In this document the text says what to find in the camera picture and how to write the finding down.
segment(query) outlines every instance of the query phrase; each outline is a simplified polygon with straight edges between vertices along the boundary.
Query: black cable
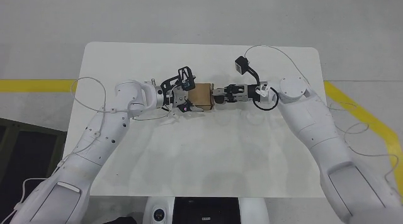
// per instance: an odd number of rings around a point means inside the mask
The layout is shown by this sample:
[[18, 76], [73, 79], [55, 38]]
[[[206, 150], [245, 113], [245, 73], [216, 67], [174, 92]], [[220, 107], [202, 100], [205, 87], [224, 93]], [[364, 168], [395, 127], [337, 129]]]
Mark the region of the black cable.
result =
[[252, 102], [253, 102], [253, 104], [254, 104], [258, 109], [261, 109], [261, 110], [263, 110], [263, 111], [271, 111], [272, 109], [274, 109], [275, 107], [277, 107], [278, 100], [280, 100], [280, 97], [279, 97], [279, 95], [278, 95], [278, 92], [277, 92], [275, 89], [273, 89], [272, 87], [270, 87], [270, 89], [271, 89], [272, 91], [274, 91], [274, 93], [276, 94], [276, 97], [277, 97], [275, 105], [274, 105], [273, 107], [271, 107], [271, 108], [268, 108], [268, 109], [262, 108], [262, 107], [260, 107], [258, 104], [256, 104], [256, 101], [253, 99]]

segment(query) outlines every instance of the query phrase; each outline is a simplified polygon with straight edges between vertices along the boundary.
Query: yellow tape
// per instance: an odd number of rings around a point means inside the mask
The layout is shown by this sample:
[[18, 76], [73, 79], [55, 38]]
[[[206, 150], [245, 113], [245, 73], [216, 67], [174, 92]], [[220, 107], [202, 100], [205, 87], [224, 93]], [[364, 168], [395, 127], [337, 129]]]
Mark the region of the yellow tape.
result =
[[[351, 98], [341, 92], [330, 82], [324, 82], [326, 94], [333, 99], [335, 102], [339, 103], [344, 109], [348, 110], [356, 119], [362, 123], [368, 123], [370, 129], [375, 132], [380, 138], [385, 141], [386, 149], [389, 154], [395, 154], [399, 157], [399, 165], [394, 171], [397, 190], [401, 195], [403, 195], [403, 153], [402, 147], [400, 146], [399, 138], [397, 134], [389, 128], [387, 125], [382, 123], [371, 113], [369, 113], [365, 108], [361, 107], [358, 103], [354, 102]], [[392, 167], [396, 165], [396, 158], [390, 156], [390, 163]]]
[[0, 92], [70, 92], [74, 80], [0, 80]]

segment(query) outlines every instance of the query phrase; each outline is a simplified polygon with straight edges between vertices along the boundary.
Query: floor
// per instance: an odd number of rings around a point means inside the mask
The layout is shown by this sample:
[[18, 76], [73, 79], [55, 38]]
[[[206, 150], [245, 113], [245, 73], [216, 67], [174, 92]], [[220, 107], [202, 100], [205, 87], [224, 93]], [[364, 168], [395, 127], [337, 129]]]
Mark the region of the floor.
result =
[[[402, 12], [403, 0], [0, 0], [0, 79], [75, 79], [92, 41], [315, 47], [324, 79], [403, 144]], [[71, 107], [67, 93], [0, 93], [0, 117], [58, 130]], [[385, 151], [372, 132], [358, 138], [357, 148]], [[369, 162], [386, 172], [387, 160]], [[325, 199], [268, 208], [272, 223], [339, 223]]]

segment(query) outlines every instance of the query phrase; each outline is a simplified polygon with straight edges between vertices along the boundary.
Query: small brown box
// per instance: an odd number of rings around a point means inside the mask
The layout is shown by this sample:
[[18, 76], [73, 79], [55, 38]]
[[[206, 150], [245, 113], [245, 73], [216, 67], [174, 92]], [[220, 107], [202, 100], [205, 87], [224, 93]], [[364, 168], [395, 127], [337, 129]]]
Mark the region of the small brown box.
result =
[[211, 110], [214, 106], [212, 89], [211, 83], [196, 83], [196, 87], [188, 93], [189, 101], [196, 107]]

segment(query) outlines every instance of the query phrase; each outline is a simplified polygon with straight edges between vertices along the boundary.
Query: white table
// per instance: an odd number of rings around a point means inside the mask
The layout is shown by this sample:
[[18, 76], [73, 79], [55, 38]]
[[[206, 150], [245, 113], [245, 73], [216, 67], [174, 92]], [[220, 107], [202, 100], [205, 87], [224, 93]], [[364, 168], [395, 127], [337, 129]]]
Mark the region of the white table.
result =
[[[93, 42], [86, 46], [80, 77], [101, 80], [109, 101], [119, 81], [155, 78], [160, 84], [186, 65], [197, 76], [196, 82], [212, 82], [215, 87], [253, 84], [253, 77], [241, 76], [234, 68], [234, 60], [248, 47]], [[317, 50], [281, 49], [325, 101]], [[247, 57], [261, 80], [298, 74], [272, 48], [254, 48]], [[76, 95], [92, 107], [102, 104], [102, 90], [91, 80], [80, 81]], [[64, 155], [74, 148], [93, 115], [74, 103]], [[216, 106], [214, 111], [182, 114], [177, 120], [132, 121], [127, 136], [95, 179], [91, 195], [324, 197], [313, 158], [280, 112], [260, 111], [251, 103]]]

